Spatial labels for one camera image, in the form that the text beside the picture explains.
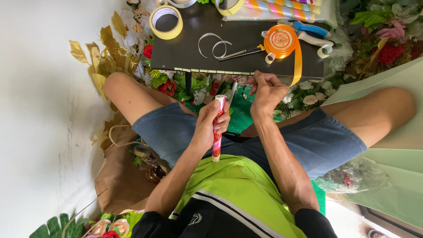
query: table leg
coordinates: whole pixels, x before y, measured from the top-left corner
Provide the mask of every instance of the table leg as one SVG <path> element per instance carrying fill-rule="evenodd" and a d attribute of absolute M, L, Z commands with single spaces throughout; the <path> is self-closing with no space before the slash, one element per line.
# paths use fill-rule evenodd
<path fill-rule="evenodd" d="M 185 92 L 187 95 L 191 95 L 191 72 L 185 72 Z"/>

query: monstera leaf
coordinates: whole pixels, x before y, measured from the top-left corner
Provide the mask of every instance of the monstera leaf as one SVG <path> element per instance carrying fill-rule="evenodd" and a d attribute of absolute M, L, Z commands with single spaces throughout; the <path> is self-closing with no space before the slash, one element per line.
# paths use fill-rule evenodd
<path fill-rule="evenodd" d="M 66 213 L 62 213 L 59 216 L 60 225 L 57 217 L 52 217 L 47 221 L 47 225 L 41 225 L 35 230 L 29 238 L 62 238 L 63 229 L 69 222 L 69 216 Z M 83 222 L 78 225 L 73 220 L 65 231 L 65 238 L 80 238 Z"/>

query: orange ribbon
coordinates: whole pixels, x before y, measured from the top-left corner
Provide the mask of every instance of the orange ribbon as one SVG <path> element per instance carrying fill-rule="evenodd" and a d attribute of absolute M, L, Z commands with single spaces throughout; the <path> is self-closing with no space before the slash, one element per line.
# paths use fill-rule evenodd
<path fill-rule="evenodd" d="M 302 73 L 302 54 L 298 37 L 292 27 L 288 25 L 275 25 L 267 32 L 264 38 L 264 48 L 268 54 L 275 54 L 275 58 L 283 59 L 295 50 L 294 63 L 294 80 L 292 84 L 296 84 Z"/>

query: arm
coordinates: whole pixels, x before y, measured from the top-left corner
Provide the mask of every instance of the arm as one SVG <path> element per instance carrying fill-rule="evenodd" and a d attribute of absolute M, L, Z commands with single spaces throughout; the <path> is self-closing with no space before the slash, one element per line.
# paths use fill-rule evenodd
<path fill-rule="evenodd" d="M 219 112 L 219 101 L 213 100 L 204 106 L 198 115 L 194 136 L 187 149 L 176 162 L 175 167 L 154 188 L 147 200 L 145 212 L 155 211 L 163 217 L 169 217 L 184 193 L 185 187 L 197 168 L 201 158 L 213 144 L 213 129 L 226 131 L 229 124 L 229 105 L 225 102 L 222 122 L 213 126 L 213 119 Z"/>
<path fill-rule="evenodd" d="M 318 211 L 319 204 L 310 178 L 287 147 L 279 128 L 273 122 L 273 110 L 288 88 L 275 75 L 265 79 L 264 74 L 256 71 L 254 76 L 257 86 L 252 88 L 256 96 L 251 107 L 251 116 L 280 194 L 292 214 L 302 208 Z"/>

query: person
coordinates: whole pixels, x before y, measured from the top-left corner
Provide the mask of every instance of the person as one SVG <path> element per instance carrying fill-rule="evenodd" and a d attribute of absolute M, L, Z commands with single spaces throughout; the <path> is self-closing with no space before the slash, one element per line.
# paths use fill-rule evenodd
<path fill-rule="evenodd" d="M 213 162 L 213 132 L 225 132 L 230 120 L 227 102 L 213 124 L 217 100 L 197 117 L 126 74 L 108 77 L 105 94 L 172 168 L 151 193 L 133 238 L 336 237 L 310 179 L 364 152 L 416 110 L 407 90 L 389 87 L 274 123 L 288 87 L 259 71 L 249 83 L 254 123 L 241 133 L 249 138 L 222 137 L 220 161 Z"/>

